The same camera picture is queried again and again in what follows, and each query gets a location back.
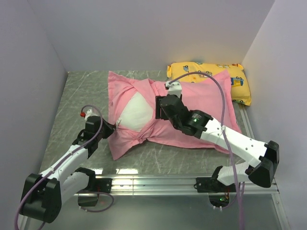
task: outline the cartoon print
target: cartoon print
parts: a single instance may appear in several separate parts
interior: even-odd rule
[[[188,73],[189,72],[189,67],[188,66],[184,66],[183,70]]]
[[[237,103],[242,103],[242,104],[245,104],[245,102],[244,102],[244,101],[242,101],[242,100],[241,100],[241,101],[239,101],[239,100],[233,99],[232,101],[233,101],[233,102],[237,102]]]
[[[212,72],[206,71],[206,73],[208,73],[210,77],[212,77]]]
[[[218,65],[218,64],[217,64],[216,66],[218,66],[218,67],[220,67],[220,68],[224,68],[224,69],[230,68],[229,65]]]
[[[235,78],[230,78],[231,80],[231,87],[236,87],[236,86],[242,86],[244,84],[244,79],[235,77]]]

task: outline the metal floor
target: metal floor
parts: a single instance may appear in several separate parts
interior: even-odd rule
[[[115,71],[134,79],[150,78],[166,80],[166,71]],[[85,122],[80,118],[80,109],[85,104],[96,105],[108,118],[108,71],[70,72],[51,131],[41,171],[50,167],[71,146]],[[234,103],[237,123],[242,133],[247,134],[242,108]],[[242,162],[235,157],[236,163]],[[145,141],[133,147],[123,157],[114,161],[107,140],[99,143],[96,152],[82,164],[98,174],[190,174],[213,173],[220,165],[229,165],[229,157],[214,149],[182,149]]]

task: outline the cable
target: cable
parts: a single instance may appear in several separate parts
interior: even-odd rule
[[[17,212],[16,212],[16,215],[15,215],[15,218],[14,218],[14,227],[15,227],[15,230],[20,230],[19,227],[18,227],[18,216],[19,216],[19,212],[20,210],[22,209],[22,207],[24,206],[24,203],[25,201],[27,200],[27,198],[29,197],[29,195],[45,180],[47,179],[50,175],[53,174],[53,172],[58,169],[63,163],[65,160],[67,160],[70,156],[72,156],[75,152],[79,151],[80,149],[84,148],[88,143],[90,143],[91,141],[93,141],[97,136],[98,134],[100,133],[101,131],[101,128],[102,128],[102,122],[103,122],[103,117],[102,117],[102,114],[100,112],[100,110],[94,106],[94,105],[85,105],[82,107],[81,109],[81,112],[83,112],[83,109],[86,108],[86,107],[92,107],[94,108],[95,110],[97,110],[97,112],[99,113],[99,116],[100,116],[100,126],[99,126],[99,129],[98,131],[95,133],[95,135],[89,139],[87,142],[85,142],[84,144],[82,144],[81,146],[77,147],[76,149],[74,149],[71,153],[67,154],[53,169],[53,171],[50,171],[48,172],[43,178],[41,178],[28,192],[27,194],[23,197],[23,199],[21,200],[18,208],[17,208]],[[38,230],[41,230],[43,228],[43,226],[45,225],[45,223],[43,222],[43,224],[39,227]]]
[[[217,82],[216,79],[214,79],[212,76],[210,76],[209,74],[207,73],[204,73],[204,72],[190,72],[190,73],[186,73],[186,74],[183,74],[173,80],[170,81],[169,84],[187,76],[187,75],[190,75],[190,74],[201,74],[201,75],[204,75],[208,78],[210,78],[211,80],[214,81],[214,83],[217,85],[217,87],[219,88],[220,92],[221,92],[221,96],[222,96],[222,102],[223,102],[223,107],[222,107],[222,115],[221,115],[221,127],[224,126],[224,115],[225,115],[225,107],[226,107],[226,104],[225,104],[225,96],[224,96],[224,93],[223,93],[223,89],[222,87],[220,86],[220,84]],[[240,229],[243,230],[244,229],[244,213],[243,213],[243,206],[242,206],[242,197],[240,195],[240,191],[239,191],[239,182],[238,182],[238,176],[237,176],[237,173],[236,173],[236,165],[235,165],[235,160],[234,160],[234,153],[232,152],[231,150],[231,147],[230,147],[230,143],[228,141],[228,138],[226,136],[226,133],[225,133],[225,129],[222,128],[222,134],[223,134],[223,137],[225,139],[225,143],[226,143],[226,146],[228,148],[228,151],[229,151],[229,157],[230,157],[230,161],[231,161],[231,164],[232,164],[232,167],[233,167],[233,170],[234,170],[234,178],[235,178],[235,185],[236,185],[236,196],[237,196],[237,199],[238,199],[238,205],[239,205],[239,225],[240,225]]]
[[[107,195],[107,196],[109,196],[112,199],[112,201],[111,201],[111,204],[108,207],[106,207],[104,209],[101,209],[101,210],[89,210],[89,209],[86,209],[84,207],[80,207],[80,209],[82,209],[82,210],[84,210],[86,212],[94,212],[94,213],[96,213],[96,212],[103,212],[103,211],[106,211],[109,208],[111,208],[111,206],[114,203],[114,197],[111,194],[109,194],[109,193],[103,193],[103,192],[87,192],[87,193],[94,193],[94,194],[99,194],[99,195]]]

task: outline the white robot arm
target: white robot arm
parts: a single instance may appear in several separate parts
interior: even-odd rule
[[[214,143],[224,149],[227,145],[222,134],[224,130],[232,152],[246,162],[236,165],[238,182],[252,181],[261,187],[270,187],[279,163],[279,145],[274,141],[268,143],[246,137],[221,123],[209,114],[199,110],[188,110],[181,98],[181,85],[178,81],[166,82],[167,96],[156,98],[156,118],[170,120],[173,127],[189,136]],[[234,183],[232,166],[217,167],[213,173],[212,183],[229,186]],[[207,183],[206,188],[199,188],[211,192],[218,192],[219,188],[212,188]]]
[[[95,171],[78,167],[91,157],[98,148],[98,142],[102,138],[108,138],[116,127],[103,120],[100,132],[94,138],[99,131],[101,117],[92,114],[91,110],[82,114],[81,116],[86,119],[85,129],[81,130],[69,150],[45,171],[27,177],[22,200],[25,196],[28,197],[22,204],[19,214],[51,223],[58,216],[62,204],[74,194],[81,190],[97,191],[94,187],[96,185]],[[38,185],[38,182],[45,176],[46,179]]]

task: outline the purple cable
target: purple cable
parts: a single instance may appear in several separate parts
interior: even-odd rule
[[[82,144],[81,146],[77,147],[76,149],[74,149],[71,153],[67,154],[53,169],[53,171],[55,171],[56,169],[58,169],[63,163],[65,160],[67,160],[70,156],[72,156],[75,152],[79,151],[80,149],[84,148],[84,146],[86,146],[88,143],[90,143],[91,141],[93,141],[97,136],[98,134],[100,133],[100,130],[102,128],[102,122],[103,122],[103,117],[102,117],[102,114],[100,112],[100,110],[94,106],[94,105],[90,105],[90,104],[87,104],[85,106],[82,107],[81,109],[81,112],[83,112],[83,109],[85,107],[92,107],[94,108],[95,110],[97,110],[97,112],[99,113],[99,116],[100,116],[100,126],[99,126],[99,129],[98,131],[95,133],[95,135],[90,139],[88,140],[87,142],[85,142],[84,144]],[[45,180],[47,179],[52,173],[53,171],[50,171],[48,172],[43,178],[41,178],[30,190],[29,192],[23,197],[23,199],[21,200],[18,208],[17,208],[17,212],[16,212],[16,215],[15,215],[15,218],[14,218],[14,227],[15,227],[15,230],[19,230],[18,228],[18,216],[19,216],[19,212],[20,210],[22,209],[22,207],[24,206],[24,203],[26,201],[26,199],[29,197],[29,195]],[[41,230],[43,228],[43,226],[45,225],[45,223],[43,222],[43,224],[39,227],[38,230]]]
[[[100,195],[107,195],[107,196],[109,196],[109,197],[111,197],[111,199],[112,199],[112,201],[111,201],[111,204],[108,206],[108,207],[106,207],[106,208],[104,208],[104,209],[101,209],[101,210],[89,210],[89,209],[86,209],[86,208],[84,208],[84,207],[81,207],[81,209],[82,210],[84,210],[84,211],[87,211],[87,212],[103,212],[103,211],[106,211],[106,210],[108,210],[109,208],[111,208],[111,206],[113,205],[113,203],[114,203],[114,197],[111,195],[111,194],[109,194],[109,193],[103,193],[103,192],[89,192],[89,193],[94,193],[94,194],[100,194]]]
[[[245,188],[245,182],[243,182],[242,183],[242,191],[241,191],[241,196],[243,196],[243,194],[244,194],[244,188]],[[233,203],[236,201],[236,196],[235,196],[235,198],[230,202],[230,204],[228,204],[227,206],[225,206],[225,207],[223,207],[222,209],[226,209],[226,208],[228,208],[228,207],[230,207],[230,206],[232,206],[233,205]]]
[[[223,101],[222,115],[221,115],[221,126],[223,127],[223,125],[224,125],[224,115],[225,115],[225,106],[226,106],[225,105],[225,96],[224,96],[222,87],[220,86],[220,84],[217,82],[216,79],[214,79],[212,76],[210,76],[207,73],[195,71],[195,72],[190,72],[190,73],[183,74],[180,77],[177,77],[177,78],[171,80],[170,84],[175,82],[175,81],[177,81],[177,80],[179,80],[179,79],[181,79],[181,78],[183,78],[183,77],[185,77],[185,76],[187,76],[187,75],[190,75],[190,74],[201,74],[201,75],[204,75],[204,76],[210,78],[211,80],[213,80],[214,83],[219,88],[219,90],[221,92],[221,96],[222,96],[222,101]],[[235,186],[236,186],[236,196],[237,196],[238,205],[239,205],[239,225],[240,225],[240,229],[244,230],[244,215],[243,215],[242,197],[240,195],[240,188],[239,188],[238,176],[237,176],[237,173],[236,173],[236,165],[235,165],[235,160],[234,160],[234,153],[231,150],[231,146],[230,146],[230,143],[228,141],[228,138],[226,136],[226,133],[225,133],[224,129],[222,129],[222,134],[223,134],[223,137],[225,139],[225,143],[226,143],[226,146],[227,146],[228,151],[229,151],[230,161],[231,161],[231,164],[232,164],[232,167],[233,167],[233,170],[234,170],[234,178],[235,178]]]

